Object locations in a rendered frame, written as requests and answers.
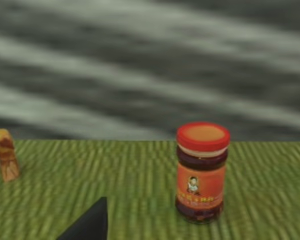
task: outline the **dark sauce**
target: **dark sauce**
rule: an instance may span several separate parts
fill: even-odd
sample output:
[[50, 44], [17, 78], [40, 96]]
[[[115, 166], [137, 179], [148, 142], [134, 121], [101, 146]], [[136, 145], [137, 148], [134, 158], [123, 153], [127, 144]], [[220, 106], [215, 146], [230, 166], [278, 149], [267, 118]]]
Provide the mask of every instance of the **dark sauce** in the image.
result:
[[[184, 153], [177, 147], [176, 154], [182, 166], [195, 171], [214, 171], [220, 169], [225, 166], [228, 158], [228, 150], [216, 157], [198, 158]], [[187, 221], [197, 224], [208, 224], [219, 218], [223, 211], [224, 202], [222, 201], [221, 204], [214, 208], [197, 210], [183, 205], [176, 197], [175, 206]]]

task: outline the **blurred background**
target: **blurred background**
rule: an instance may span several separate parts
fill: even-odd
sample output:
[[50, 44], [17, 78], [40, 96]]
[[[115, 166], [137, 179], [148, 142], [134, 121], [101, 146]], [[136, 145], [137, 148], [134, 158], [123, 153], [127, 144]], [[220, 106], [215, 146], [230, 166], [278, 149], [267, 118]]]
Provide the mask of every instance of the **blurred background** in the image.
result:
[[0, 0], [15, 139], [300, 141], [300, 0]]

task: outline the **dark gray stripe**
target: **dark gray stripe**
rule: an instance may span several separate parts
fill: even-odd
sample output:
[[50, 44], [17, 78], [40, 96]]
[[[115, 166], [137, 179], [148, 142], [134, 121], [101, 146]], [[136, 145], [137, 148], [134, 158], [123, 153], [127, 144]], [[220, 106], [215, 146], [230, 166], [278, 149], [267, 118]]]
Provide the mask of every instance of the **dark gray stripe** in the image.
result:
[[215, 88], [300, 110], [300, 76], [295, 74], [202, 55], [2, 1], [0, 33], [51, 49], [148, 71], [167, 81], [186, 81], [189, 85]]
[[16, 140], [24, 139], [55, 139], [55, 140], [75, 140], [76, 136], [65, 135], [58, 132], [51, 132], [39, 126], [25, 125], [11, 119], [0, 118], [0, 129], [8, 129]]
[[182, 100], [172, 101], [155, 93], [120, 91], [92, 79], [72, 78], [39, 68], [0, 62], [0, 83], [153, 128], [169, 134], [171, 139], [180, 125], [205, 120], [229, 128], [235, 141], [300, 141], [300, 131], [294, 129], [247, 120]]
[[300, 32], [300, 0], [155, 0]]

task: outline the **orange lid center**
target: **orange lid center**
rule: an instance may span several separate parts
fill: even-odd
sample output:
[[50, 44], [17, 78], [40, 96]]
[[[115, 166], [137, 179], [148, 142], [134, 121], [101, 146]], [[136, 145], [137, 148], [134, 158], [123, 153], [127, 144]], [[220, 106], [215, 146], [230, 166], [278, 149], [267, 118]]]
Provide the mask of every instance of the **orange lid center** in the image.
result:
[[193, 126], [187, 129], [184, 135], [194, 141], [213, 142], [222, 139], [225, 133], [214, 126]]

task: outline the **chili sauce jar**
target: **chili sauce jar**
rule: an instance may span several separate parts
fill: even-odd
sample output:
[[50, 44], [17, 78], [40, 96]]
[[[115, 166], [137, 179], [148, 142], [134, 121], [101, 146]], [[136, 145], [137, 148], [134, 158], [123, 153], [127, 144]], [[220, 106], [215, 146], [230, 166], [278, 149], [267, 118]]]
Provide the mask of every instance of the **chili sauce jar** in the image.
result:
[[209, 122], [192, 122], [177, 130], [175, 206], [186, 220], [207, 224], [224, 206], [229, 131]]

